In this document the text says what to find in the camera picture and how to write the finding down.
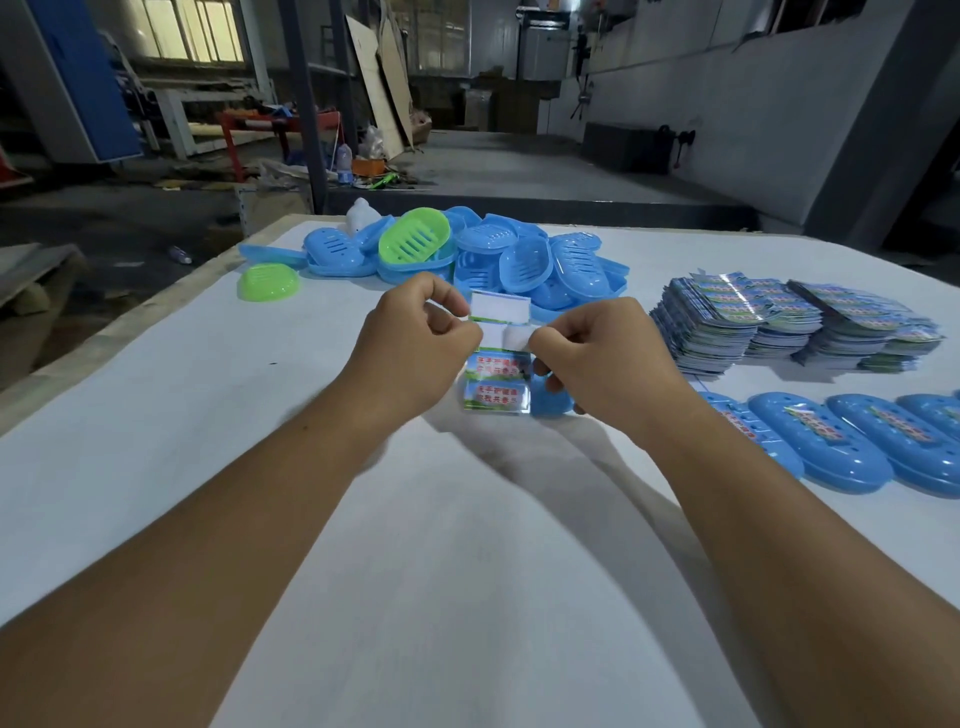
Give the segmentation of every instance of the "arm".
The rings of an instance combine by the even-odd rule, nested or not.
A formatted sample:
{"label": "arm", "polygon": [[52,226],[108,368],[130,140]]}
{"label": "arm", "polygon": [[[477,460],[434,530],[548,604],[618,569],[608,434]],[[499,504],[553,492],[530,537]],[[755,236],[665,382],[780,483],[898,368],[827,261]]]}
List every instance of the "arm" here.
{"label": "arm", "polygon": [[960,613],[703,401],[635,300],[530,347],[549,388],[650,453],[802,724],[960,725]]}
{"label": "arm", "polygon": [[295,418],[5,625],[0,725],[208,725],[351,480],[480,343],[428,299],[468,313],[433,276],[384,294],[344,371]]}

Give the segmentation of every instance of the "blue cabinet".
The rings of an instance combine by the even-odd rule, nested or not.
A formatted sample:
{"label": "blue cabinet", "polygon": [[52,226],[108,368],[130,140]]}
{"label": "blue cabinet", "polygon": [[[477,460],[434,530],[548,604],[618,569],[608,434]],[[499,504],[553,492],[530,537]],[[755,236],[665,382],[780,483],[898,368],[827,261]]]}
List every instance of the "blue cabinet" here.
{"label": "blue cabinet", "polygon": [[0,59],[54,161],[140,154],[107,52],[81,0],[4,0]]}

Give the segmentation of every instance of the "pile of soap dishes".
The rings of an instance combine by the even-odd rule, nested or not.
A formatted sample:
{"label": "pile of soap dishes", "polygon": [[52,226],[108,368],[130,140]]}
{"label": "pile of soap dishes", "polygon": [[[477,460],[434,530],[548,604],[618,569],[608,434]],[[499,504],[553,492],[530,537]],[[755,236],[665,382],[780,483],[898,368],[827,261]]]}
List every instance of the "pile of soap dishes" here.
{"label": "pile of soap dishes", "polygon": [[303,251],[241,245],[253,262],[283,263],[323,278],[379,275],[391,284],[429,271],[465,296],[472,290],[529,296],[531,318],[621,295],[630,268],[596,254],[590,232],[550,237],[540,227],[501,215],[481,219],[469,207],[412,209],[386,216],[350,236],[335,228],[306,235]]}

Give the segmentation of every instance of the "forearm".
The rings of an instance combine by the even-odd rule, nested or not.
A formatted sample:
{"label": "forearm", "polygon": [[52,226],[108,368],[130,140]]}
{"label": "forearm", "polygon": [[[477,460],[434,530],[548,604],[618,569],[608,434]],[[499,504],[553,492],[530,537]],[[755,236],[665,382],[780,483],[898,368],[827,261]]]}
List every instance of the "forearm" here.
{"label": "forearm", "polygon": [[0,724],[206,726],[386,433],[333,389],[0,630]]}
{"label": "forearm", "polygon": [[643,442],[796,715],[960,721],[956,610],[696,393],[664,394]]}

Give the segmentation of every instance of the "white table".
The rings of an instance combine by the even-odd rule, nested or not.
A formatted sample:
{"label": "white table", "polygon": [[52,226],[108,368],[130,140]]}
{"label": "white table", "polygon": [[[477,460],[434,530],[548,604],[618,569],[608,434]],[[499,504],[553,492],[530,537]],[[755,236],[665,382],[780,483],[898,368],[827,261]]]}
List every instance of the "white table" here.
{"label": "white table", "polygon": [[[739,365],[711,390],[821,400],[960,387],[960,292],[937,280],[799,237],[593,230],[604,255],[632,267],[628,293],[647,308],[672,277],[742,270],[894,297],[950,337],[915,373],[834,382],[794,364]],[[300,236],[280,243],[297,247]],[[254,304],[236,298],[237,278],[224,275],[0,439],[0,621],[321,389],[386,288],[306,280],[292,299]],[[402,382],[393,364],[384,376]],[[960,605],[960,501],[898,482],[864,497],[809,487]],[[215,721],[758,723],[779,723],[779,708],[646,454],[590,418],[485,416],[453,398],[391,438],[350,487]]]}

